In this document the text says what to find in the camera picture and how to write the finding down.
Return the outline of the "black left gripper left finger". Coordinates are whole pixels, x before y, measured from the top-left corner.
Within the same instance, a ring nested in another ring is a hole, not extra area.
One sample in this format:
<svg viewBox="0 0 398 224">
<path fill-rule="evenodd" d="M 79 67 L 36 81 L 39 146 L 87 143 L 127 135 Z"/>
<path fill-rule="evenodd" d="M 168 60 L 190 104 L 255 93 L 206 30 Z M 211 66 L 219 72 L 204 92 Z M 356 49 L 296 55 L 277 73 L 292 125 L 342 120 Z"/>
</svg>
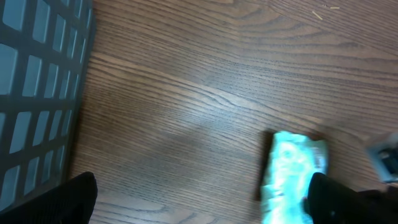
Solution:
<svg viewBox="0 0 398 224">
<path fill-rule="evenodd" d="M 1 214 L 1 224 L 88 224 L 98 188 L 92 172 L 84 172 L 31 201 Z"/>
</svg>

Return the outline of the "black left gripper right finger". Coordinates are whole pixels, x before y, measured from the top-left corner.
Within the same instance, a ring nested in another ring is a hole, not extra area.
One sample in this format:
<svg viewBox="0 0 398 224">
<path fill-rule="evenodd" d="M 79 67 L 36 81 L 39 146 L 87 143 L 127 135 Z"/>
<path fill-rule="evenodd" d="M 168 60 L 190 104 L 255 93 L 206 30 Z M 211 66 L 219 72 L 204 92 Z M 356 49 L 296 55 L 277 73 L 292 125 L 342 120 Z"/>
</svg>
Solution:
<svg viewBox="0 0 398 224">
<path fill-rule="evenodd" d="M 397 224 L 397 188 L 357 192 L 316 172 L 303 209 L 314 223 Z"/>
</svg>

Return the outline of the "teal wet wipes packet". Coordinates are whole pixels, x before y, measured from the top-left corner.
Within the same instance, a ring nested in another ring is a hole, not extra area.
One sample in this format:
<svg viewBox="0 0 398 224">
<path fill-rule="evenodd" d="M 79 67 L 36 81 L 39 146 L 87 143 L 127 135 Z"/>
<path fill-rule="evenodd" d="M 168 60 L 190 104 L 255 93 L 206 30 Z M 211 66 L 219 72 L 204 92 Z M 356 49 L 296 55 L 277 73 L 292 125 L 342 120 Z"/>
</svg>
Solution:
<svg viewBox="0 0 398 224">
<path fill-rule="evenodd" d="M 312 223 L 304 200 L 314 173 L 326 174 L 328 146 L 302 134 L 273 135 L 261 186 L 262 224 Z"/>
</svg>

